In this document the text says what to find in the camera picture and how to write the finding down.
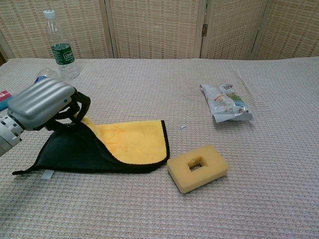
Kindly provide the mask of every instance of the white bottle cap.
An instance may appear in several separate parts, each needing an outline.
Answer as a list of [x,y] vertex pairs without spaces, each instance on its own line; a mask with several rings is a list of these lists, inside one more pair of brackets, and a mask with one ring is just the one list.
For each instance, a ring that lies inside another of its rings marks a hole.
[[43,11],[44,17],[48,20],[55,19],[55,11],[54,10],[45,10]]

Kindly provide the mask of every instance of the towel label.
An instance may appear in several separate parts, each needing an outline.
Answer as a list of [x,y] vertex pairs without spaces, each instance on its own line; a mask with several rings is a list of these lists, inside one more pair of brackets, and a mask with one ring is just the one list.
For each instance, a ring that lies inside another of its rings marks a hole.
[[42,179],[51,179],[52,175],[54,174],[54,170],[48,170],[46,169],[44,173],[42,174]]

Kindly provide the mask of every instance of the small white scrap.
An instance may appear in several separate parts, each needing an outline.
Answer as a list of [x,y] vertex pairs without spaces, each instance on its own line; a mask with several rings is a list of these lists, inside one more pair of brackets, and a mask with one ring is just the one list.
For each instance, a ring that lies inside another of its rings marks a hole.
[[182,125],[179,129],[180,129],[180,130],[183,130],[183,129],[185,129],[186,127],[187,127],[187,125],[184,124],[184,125]]

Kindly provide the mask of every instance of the sponge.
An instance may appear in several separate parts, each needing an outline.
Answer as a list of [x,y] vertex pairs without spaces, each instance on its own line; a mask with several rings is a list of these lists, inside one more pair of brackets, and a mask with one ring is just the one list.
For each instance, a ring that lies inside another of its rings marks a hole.
[[228,168],[228,163],[210,144],[167,161],[167,169],[181,193],[225,176]]

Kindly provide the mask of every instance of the crumpled plastic wrapper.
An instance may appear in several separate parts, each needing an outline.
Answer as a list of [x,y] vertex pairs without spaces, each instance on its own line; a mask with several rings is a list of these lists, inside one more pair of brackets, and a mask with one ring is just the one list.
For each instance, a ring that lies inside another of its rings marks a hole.
[[247,105],[233,90],[233,85],[211,86],[201,84],[211,114],[217,123],[226,120],[246,121],[252,120],[253,116],[248,112]]

